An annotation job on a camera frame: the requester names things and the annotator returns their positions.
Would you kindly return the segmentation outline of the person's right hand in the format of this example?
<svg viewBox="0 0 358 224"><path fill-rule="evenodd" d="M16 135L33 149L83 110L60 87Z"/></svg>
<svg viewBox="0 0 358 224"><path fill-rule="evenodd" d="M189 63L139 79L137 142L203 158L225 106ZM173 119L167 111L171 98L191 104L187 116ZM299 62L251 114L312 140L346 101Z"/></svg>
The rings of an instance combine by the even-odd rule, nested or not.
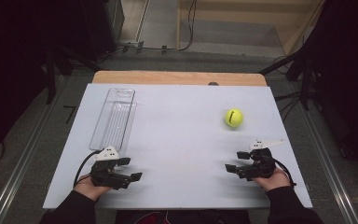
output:
<svg viewBox="0 0 358 224"><path fill-rule="evenodd" d="M291 186L287 174L279 168L276 168L269 178L257 177L253 181L264 191Z"/></svg>

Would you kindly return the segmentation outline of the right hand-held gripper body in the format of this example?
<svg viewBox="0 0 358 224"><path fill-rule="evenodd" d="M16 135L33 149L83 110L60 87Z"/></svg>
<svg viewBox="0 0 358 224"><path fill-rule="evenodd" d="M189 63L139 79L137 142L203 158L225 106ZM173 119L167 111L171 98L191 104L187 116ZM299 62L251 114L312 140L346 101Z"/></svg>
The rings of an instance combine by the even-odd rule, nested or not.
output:
<svg viewBox="0 0 358 224"><path fill-rule="evenodd" d="M272 157L270 147L282 144L283 140L256 140L249 146L250 159L252 165L238 168L239 178L252 180L257 177L269 178L276 168L276 161Z"/></svg>

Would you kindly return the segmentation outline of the white board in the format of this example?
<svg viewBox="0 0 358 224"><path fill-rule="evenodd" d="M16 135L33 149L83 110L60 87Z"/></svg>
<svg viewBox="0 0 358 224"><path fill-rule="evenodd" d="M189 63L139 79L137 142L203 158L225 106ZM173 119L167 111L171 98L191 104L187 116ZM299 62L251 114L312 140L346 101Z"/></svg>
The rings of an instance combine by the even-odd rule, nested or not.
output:
<svg viewBox="0 0 358 224"><path fill-rule="evenodd" d="M256 140L283 140L272 156L290 171L302 204L311 205L281 116L268 87L134 85L136 111L121 174L142 173L127 189L112 190L98 205L113 209L247 209L269 206L264 191L227 172L237 152ZM243 114L226 125L231 108Z"/></svg>

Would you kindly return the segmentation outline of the yellow tennis ball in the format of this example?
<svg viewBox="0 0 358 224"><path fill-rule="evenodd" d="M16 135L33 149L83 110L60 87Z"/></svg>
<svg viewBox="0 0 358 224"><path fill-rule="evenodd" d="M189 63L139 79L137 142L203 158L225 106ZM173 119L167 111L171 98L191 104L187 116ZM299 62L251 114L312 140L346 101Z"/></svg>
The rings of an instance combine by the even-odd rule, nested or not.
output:
<svg viewBox="0 0 358 224"><path fill-rule="evenodd" d="M239 127L243 122L243 114L237 108L231 108L227 111L225 115L225 123L229 127L236 128Z"/></svg>

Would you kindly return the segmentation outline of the wooden table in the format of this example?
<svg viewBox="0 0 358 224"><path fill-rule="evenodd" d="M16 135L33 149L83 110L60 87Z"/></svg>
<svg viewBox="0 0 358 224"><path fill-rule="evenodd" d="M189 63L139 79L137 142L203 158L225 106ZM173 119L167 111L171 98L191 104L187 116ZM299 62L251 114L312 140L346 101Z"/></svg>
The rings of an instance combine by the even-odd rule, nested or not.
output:
<svg viewBox="0 0 358 224"><path fill-rule="evenodd" d="M209 85L266 87L261 74L168 72L168 71L99 71L93 83L151 84L151 85Z"/></svg>

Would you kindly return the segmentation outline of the black metal stand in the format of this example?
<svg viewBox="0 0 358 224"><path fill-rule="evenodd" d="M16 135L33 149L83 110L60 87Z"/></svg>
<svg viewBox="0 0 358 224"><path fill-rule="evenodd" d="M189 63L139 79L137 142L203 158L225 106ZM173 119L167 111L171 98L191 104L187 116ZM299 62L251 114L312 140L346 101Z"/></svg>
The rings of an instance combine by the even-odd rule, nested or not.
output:
<svg viewBox="0 0 358 224"><path fill-rule="evenodd" d="M74 71L74 67L71 65L70 59L74 59L79 63L82 63L94 72L103 70L96 63L89 61L85 57L62 44L57 42L48 43L46 48L46 75L48 87L47 105L50 105L53 102L53 99L57 94L55 68L58 68L64 76L70 76Z"/></svg>
<svg viewBox="0 0 358 224"><path fill-rule="evenodd" d="M302 77L299 100L306 110L309 110L308 100L310 96L310 77L311 77L311 59L306 47L302 47L289 56L284 56L281 60L259 71L259 74L265 76L272 71L277 70L290 63L285 77L288 81L297 81Z"/></svg>

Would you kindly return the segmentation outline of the metal floor rail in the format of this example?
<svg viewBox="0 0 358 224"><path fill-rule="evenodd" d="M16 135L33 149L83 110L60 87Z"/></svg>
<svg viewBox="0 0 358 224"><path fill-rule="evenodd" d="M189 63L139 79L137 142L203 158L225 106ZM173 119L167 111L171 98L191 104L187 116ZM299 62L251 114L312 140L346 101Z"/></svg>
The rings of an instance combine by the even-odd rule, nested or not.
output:
<svg viewBox="0 0 358 224"><path fill-rule="evenodd" d="M325 224L358 224L358 212L339 176L340 167L329 155L329 147L312 117L297 97L284 114L301 174L313 209Z"/></svg>
<svg viewBox="0 0 358 224"><path fill-rule="evenodd" d="M37 142L48 122L53 107L67 84L67 81L67 77L58 78L56 83L56 95L52 98L52 101L49 104L43 104L42 112L38 117L37 123L33 126L32 132L27 139L26 146L18 153L19 159L13 162L14 168L10 171L10 176L6 179L5 185L0 192L0 224L3 223L7 211L20 188L21 181L25 177L31 159L35 154Z"/></svg>

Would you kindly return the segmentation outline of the person's dark lap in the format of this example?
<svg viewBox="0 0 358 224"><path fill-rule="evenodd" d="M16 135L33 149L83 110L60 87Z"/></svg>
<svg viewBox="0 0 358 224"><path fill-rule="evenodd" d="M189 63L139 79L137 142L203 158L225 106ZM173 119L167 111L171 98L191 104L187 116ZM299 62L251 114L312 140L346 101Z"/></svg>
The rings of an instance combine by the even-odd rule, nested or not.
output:
<svg viewBox="0 0 358 224"><path fill-rule="evenodd" d="M246 210L119 210L115 224L251 224Z"/></svg>

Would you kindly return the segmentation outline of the clear plastic tray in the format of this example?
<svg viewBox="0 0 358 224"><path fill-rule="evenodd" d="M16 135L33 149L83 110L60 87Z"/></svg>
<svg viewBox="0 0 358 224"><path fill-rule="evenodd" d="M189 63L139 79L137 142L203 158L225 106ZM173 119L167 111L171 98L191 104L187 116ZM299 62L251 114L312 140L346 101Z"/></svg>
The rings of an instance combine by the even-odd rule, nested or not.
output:
<svg viewBox="0 0 358 224"><path fill-rule="evenodd" d="M126 155L136 111L135 90L110 89L105 97L89 148L114 147L120 157Z"/></svg>

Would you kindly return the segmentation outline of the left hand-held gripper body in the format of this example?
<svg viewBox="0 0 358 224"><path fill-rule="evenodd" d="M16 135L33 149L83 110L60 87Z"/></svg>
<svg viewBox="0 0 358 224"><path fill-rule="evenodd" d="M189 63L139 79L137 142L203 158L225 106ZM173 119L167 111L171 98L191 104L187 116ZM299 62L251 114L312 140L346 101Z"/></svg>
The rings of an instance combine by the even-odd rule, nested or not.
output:
<svg viewBox="0 0 358 224"><path fill-rule="evenodd" d="M109 187L111 189L126 189L131 183L131 177L121 175L115 171L121 157L113 146L104 148L94 157L91 167L91 182L95 187Z"/></svg>

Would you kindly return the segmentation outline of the person's left hand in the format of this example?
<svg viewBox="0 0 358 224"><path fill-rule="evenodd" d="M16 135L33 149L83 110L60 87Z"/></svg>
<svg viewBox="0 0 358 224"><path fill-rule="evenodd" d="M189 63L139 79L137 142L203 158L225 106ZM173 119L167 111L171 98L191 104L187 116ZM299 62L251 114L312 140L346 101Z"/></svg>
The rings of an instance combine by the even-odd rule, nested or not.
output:
<svg viewBox="0 0 358 224"><path fill-rule="evenodd" d="M109 187L95 187L89 175L81 176L74 186L74 191L83 194L94 202L109 190Z"/></svg>

